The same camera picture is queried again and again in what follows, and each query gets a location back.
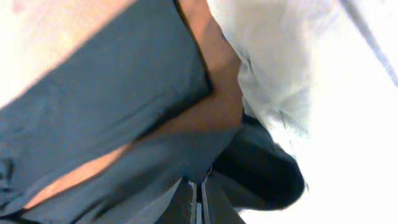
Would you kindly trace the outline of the black leggings with grey waistband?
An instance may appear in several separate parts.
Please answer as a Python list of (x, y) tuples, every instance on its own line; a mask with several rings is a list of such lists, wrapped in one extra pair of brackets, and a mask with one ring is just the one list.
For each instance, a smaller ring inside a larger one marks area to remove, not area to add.
[(211, 92), (176, 1), (137, 1), (1, 110), (2, 223), (155, 223), (182, 179), (213, 174), (236, 212), (303, 194), (258, 121), (146, 136)]

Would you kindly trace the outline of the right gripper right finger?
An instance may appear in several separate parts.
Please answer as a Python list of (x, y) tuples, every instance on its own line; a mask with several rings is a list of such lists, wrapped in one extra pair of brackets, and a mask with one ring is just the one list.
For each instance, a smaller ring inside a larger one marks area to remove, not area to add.
[(207, 175), (202, 182), (201, 193), (206, 224), (245, 224), (213, 174)]

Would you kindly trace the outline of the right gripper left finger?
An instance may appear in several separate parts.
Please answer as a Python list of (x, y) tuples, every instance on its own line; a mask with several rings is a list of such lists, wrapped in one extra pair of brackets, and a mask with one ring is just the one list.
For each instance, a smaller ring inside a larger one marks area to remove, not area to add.
[(196, 224), (197, 185), (182, 179), (169, 206), (155, 224)]

